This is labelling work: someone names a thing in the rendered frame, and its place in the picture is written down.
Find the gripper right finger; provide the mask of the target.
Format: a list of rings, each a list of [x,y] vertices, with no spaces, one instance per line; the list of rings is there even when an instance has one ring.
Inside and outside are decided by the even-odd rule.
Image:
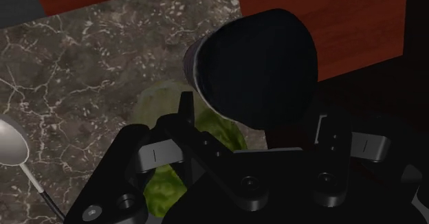
[[[429,150],[393,117],[319,120],[314,201],[325,224],[429,224]]]

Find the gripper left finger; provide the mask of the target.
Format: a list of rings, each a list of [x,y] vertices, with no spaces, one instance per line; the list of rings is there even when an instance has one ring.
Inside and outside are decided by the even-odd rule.
[[[116,135],[68,211],[64,224],[149,224],[143,194],[155,169],[171,165],[187,188],[207,174],[238,208],[262,209],[267,183],[206,131],[195,128],[193,93],[181,93],[177,113],[154,128],[130,124]]]

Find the green leafy vegetable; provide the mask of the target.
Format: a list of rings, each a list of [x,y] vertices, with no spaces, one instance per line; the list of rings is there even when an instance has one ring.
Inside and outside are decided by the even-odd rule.
[[[194,91],[176,80],[156,82],[143,90],[131,115],[132,124],[145,124],[153,128],[159,117],[176,113],[183,91]],[[210,109],[194,91],[195,127],[207,131],[230,150],[245,150],[247,144],[238,126]],[[187,191],[186,186],[169,165],[156,168],[155,174],[144,189],[149,212],[163,217]]]

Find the black cup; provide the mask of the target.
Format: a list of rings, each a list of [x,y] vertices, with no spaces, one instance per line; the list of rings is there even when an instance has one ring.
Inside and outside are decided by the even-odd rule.
[[[318,81],[309,30],[280,8],[222,25],[194,42],[182,62],[188,84],[208,107],[256,130],[299,121]]]

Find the red-brown wooden cabinet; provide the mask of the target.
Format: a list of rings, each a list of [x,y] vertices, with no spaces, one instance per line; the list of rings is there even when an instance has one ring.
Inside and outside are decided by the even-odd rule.
[[[52,16],[107,0],[39,1],[46,15]],[[238,0],[235,4],[245,16],[283,8],[300,17],[320,51],[320,80],[403,53],[406,0]]]

